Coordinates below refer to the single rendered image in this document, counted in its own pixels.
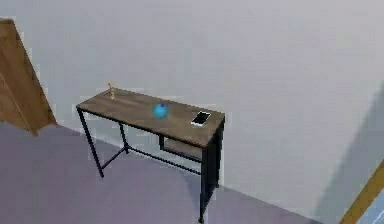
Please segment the brown wooden door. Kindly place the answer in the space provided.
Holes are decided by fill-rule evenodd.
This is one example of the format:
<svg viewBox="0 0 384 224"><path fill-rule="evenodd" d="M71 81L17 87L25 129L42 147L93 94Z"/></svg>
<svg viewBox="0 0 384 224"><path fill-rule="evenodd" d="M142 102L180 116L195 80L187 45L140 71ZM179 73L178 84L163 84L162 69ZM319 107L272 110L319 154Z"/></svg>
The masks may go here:
<svg viewBox="0 0 384 224"><path fill-rule="evenodd" d="M37 136L57 121L13 19L0 18L0 122Z"/></svg>

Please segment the brown black-framed desk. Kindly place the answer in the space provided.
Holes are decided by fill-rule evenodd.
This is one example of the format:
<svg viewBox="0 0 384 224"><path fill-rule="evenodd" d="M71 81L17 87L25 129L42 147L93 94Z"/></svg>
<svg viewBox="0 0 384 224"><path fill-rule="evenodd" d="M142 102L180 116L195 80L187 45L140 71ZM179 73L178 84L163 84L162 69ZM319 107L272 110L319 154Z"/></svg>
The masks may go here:
<svg viewBox="0 0 384 224"><path fill-rule="evenodd" d="M165 104L168 115L157 118L154 107ZM211 116L203 126L191 124L201 108L154 96L115 88L110 99L105 90L76 105L84 130L88 129L86 113L111 120L119 125L121 134L125 126L133 127L158 137L159 149L196 162L200 169L200 199L198 222L204 222L205 211L216 188L219 187L225 114L207 110Z"/></svg>

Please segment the white-edged black phone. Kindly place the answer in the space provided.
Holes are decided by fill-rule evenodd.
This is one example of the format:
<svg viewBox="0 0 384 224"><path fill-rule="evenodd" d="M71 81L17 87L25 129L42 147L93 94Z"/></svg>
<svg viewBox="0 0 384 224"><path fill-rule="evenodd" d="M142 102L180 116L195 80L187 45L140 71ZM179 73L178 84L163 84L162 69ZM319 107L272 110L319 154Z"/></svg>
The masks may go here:
<svg viewBox="0 0 384 224"><path fill-rule="evenodd" d="M191 121L191 124L201 127L204 125L204 123L208 120L210 116L211 114L209 112L199 111Z"/></svg>

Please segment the brown-framed door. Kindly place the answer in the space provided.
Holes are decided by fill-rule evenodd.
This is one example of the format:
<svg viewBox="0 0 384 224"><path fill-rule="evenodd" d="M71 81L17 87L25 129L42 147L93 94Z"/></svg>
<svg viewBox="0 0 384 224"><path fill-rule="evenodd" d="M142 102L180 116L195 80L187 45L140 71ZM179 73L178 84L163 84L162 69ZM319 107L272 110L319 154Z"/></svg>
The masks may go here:
<svg viewBox="0 0 384 224"><path fill-rule="evenodd" d="M372 202L384 188L384 160L381 161L367 184L345 212L340 224L357 224Z"/></svg>

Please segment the blue round ball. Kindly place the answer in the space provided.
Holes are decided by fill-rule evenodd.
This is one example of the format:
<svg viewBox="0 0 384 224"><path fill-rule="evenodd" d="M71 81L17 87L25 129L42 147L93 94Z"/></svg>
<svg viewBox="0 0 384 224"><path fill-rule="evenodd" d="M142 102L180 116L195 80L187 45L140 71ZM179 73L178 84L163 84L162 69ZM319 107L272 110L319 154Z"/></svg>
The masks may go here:
<svg viewBox="0 0 384 224"><path fill-rule="evenodd" d="M165 104L157 104L153 113L157 118L163 119L168 115L168 107Z"/></svg>

